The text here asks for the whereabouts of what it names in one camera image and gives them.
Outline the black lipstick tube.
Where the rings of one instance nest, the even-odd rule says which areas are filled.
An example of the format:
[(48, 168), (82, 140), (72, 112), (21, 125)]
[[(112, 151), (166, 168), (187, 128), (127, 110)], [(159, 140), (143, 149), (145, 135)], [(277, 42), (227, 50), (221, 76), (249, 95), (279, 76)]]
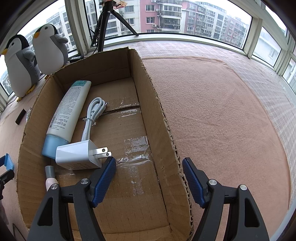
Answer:
[(19, 125), (20, 123), (21, 123), (21, 121), (22, 121), (22, 119), (24, 118), (24, 116), (26, 115), (26, 110), (25, 109), (22, 109), (21, 110), (21, 112), (18, 114), (18, 117), (16, 118), (16, 120), (15, 120), (15, 123), (17, 124), (17, 125)]

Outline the black tripod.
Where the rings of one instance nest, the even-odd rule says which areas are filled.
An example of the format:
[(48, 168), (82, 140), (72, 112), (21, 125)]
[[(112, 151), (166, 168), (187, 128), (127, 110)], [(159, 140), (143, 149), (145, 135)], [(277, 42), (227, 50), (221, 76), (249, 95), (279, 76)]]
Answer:
[(102, 5), (102, 12), (97, 20), (93, 40), (91, 42), (92, 45), (95, 45), (95, 50), (97, 50), (97, 52), (103, 52), (107, 24), (111, 14), (138, 37), (138, 33), (134, 30), (134, 28), (118, 12), (115, 11), (115, 9), (125, 8), (127, 5), (125, 1), (101, 1), (99, 4)]

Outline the small plush penguin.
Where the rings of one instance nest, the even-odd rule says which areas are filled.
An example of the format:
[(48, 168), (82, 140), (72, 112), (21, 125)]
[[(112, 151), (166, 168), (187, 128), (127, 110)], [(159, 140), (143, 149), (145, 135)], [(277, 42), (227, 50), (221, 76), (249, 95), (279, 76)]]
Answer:
[(41, 72), (51, 75), (68, 62), (68, 39), (58, 34), (56, 27), (45, 24), (33, 35), (33, 47)]

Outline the blue sanitizer bottle keychain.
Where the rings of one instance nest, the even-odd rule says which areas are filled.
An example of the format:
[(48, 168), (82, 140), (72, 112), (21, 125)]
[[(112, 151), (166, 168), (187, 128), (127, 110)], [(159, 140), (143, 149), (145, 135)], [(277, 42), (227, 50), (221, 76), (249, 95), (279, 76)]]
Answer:
[(30, 109), (27, 111), (27, 114), (26, 114), (26, 122), (28, 122), (28, 120), (30, 118), (31, 111), (32, 111), (32, 107), (30, 107)]

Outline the large plush penguin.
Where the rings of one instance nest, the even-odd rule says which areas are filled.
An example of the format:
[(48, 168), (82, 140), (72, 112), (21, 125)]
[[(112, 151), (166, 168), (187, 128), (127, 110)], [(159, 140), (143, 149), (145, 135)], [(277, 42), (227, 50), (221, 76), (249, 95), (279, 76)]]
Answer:
[(12, 36), (1, 53), (4, 56), (11, 88), (17, 101), (31, 93), (40, 80), (35, 53), (22, 35)]

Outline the black inline remote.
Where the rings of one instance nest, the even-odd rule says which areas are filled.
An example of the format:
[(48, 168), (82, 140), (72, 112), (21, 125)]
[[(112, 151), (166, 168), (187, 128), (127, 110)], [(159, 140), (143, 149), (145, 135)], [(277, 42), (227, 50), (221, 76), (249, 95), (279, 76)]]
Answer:
[(82, 60), (84, 58), (85, 57), (82, 56), (82, 55), (72, 56), (72, 57), (69, 58), (69, 62), (74, 63), (74, 62), (77, 62), (77, 61)]

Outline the brown cardboard box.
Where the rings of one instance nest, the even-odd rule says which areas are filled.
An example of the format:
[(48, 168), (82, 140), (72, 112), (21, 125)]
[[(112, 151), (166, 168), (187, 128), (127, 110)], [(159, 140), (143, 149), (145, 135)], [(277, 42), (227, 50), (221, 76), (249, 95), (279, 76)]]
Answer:
[(95, 208), (107, 240), (188, 240), (193, 233), (189, 191), (162, 105), (135, 50), (97, 53), (50, 76), (26, 123), (18, 155), (17, 193), (23, 221), (30, 227), (46, 193), (42, 155), (54, 113), (70, 86), (88, 80), (91, 88), (75, 126), (79, 142), (90, 102), (107, 102), (90, 138), (116, 159), (116, 173)]

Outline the white blue lotion tube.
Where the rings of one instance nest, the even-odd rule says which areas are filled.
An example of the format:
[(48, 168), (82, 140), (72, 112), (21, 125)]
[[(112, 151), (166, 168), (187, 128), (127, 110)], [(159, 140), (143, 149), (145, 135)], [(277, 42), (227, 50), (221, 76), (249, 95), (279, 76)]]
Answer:
[(42, 155), (55, 159), (57, 147), (70, 144), (90, 87), (91, 81), (78, 80), (66, 92), (49, 124)]

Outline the small pink white bottle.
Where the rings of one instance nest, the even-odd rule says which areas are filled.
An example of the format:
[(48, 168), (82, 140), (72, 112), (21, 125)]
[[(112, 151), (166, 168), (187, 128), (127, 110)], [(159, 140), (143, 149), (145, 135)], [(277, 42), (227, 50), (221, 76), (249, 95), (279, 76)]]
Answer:
[(55, 177), (55, 170), (54, 167), (49, 165), (45, 167), (45, 174), (46, 174), (46, 190), (48, 191), (53, 184), (58, 184), (58, 180)]

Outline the white USB charger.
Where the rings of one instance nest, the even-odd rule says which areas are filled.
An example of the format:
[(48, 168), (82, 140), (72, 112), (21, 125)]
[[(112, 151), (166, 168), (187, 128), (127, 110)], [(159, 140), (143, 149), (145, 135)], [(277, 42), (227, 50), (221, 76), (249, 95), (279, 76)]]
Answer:
[(107, 147), (98, 148), (91, 140), (80, 141), (56, 150), (56, 164), (67, 170), (86, 170), (102, 167), (102, 160), (112, 156)]

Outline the pink blanket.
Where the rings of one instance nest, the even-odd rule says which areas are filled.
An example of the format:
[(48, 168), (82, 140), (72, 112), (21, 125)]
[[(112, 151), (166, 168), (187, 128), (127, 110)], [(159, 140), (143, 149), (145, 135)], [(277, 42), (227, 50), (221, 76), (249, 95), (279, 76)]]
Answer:
[(116, 174), (95, 215), (107, 240), (188, 240), (203, 210), (185, 185), (181, 161), (223, 185), (245, 184), (269, 235), (290, 204), (290, 174), (266, 110), (238, 74), (220, 60), (144, 57), (120, 50), (70, 64), (1, 117), (1, 154), (16, 163), (4, 189), (10, 224), (26, 235), (46, 192), (46, 131), (73, 82), (91, 81), (106, 114), (91, 140), (108, 147)]

